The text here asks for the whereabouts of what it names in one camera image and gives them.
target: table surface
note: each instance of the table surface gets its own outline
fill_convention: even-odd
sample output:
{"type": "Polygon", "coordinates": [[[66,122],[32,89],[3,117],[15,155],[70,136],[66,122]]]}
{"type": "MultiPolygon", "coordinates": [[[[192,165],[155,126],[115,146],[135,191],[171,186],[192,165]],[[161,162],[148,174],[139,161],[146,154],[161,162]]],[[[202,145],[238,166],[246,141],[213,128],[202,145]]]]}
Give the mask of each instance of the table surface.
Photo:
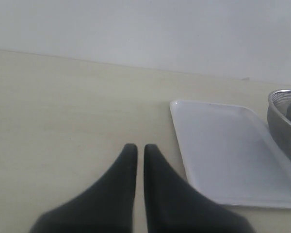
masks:
{"type": "MultiPolygon", "coordinates": [[[[266,121],[267,95],[291,86],[0,51],[0,233],[28,232],[137,144],[134,232],[146,233],[143,148],[185,178],[169,102],[243,105],[266,121]]],[[[228,207],[257,233],[291,233],[291,210],[228,207]]]]}

